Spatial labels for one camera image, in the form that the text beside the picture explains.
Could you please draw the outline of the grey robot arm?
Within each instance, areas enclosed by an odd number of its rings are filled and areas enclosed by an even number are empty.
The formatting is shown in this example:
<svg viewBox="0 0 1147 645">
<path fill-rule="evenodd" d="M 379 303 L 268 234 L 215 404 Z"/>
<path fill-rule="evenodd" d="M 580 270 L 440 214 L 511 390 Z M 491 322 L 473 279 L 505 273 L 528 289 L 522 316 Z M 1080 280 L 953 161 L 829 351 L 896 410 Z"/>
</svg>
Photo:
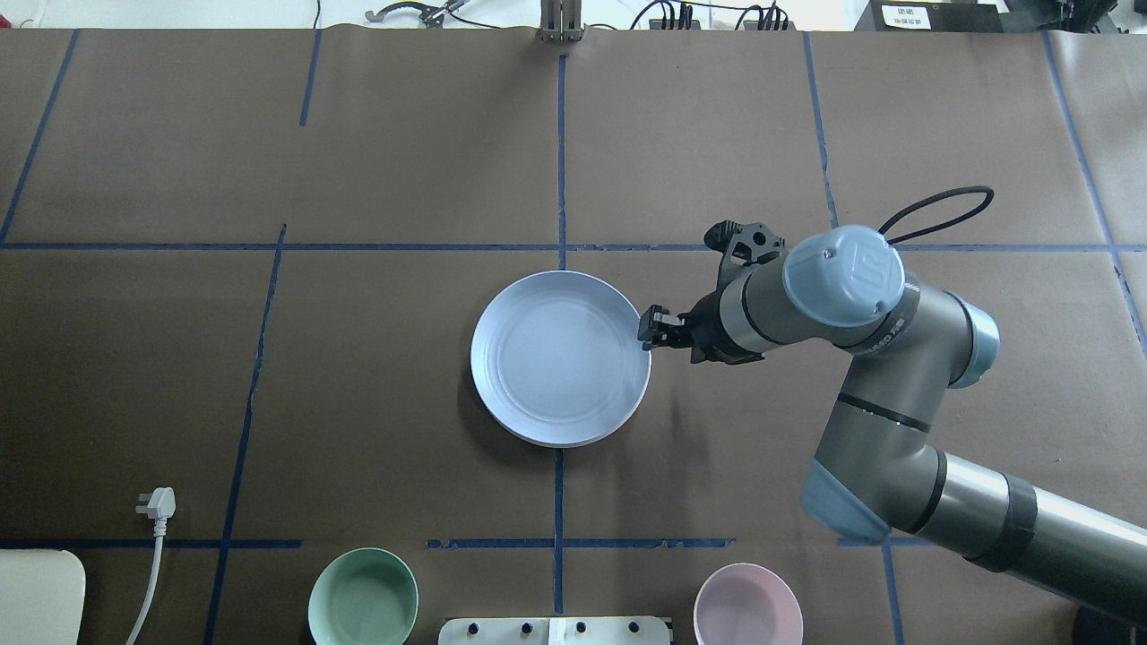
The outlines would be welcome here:
<svg viewBox="0 0 1147 645">
<path fill-rule="evenodd" d="M 643 350 L 742 365 L 820 340 L 849 353 L 799 506 L 843 538 L 894 530 L 946 547 L 1080 606 L 1144 628 L 1144 528 L 928 441 L 945 393 L 980 382 L 1000 349 L 991 314 L 905 269 L 884 234 L 848 225 L 786 246 L 766 226 L 725 220 L 713 292 L 682 314 L 651 305 Z"/>
</svg>

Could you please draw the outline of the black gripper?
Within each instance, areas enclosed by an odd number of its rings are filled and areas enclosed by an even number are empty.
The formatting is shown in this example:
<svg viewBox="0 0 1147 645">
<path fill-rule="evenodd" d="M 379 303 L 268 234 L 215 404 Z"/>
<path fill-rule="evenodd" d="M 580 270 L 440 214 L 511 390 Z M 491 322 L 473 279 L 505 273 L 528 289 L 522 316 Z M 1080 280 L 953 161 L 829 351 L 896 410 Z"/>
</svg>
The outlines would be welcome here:
<svg viewBox="0 0 1147 645">
<path fill-rule="evenodd" d="M 751 322 L 743 303 L 746 286 L 759 266 L 785 255 L 785 241 L 763 224 L 732 220 L 713 224 L 703 241 L 713 252 L 721 254 L 713 292 L 692 306 L 686 321 L 668 306 L 647 306 L 638 322 L 638 341 L 643 351 L 690 348 L 692 364 L 759 362 L 780 344 Z"/>
</svg>

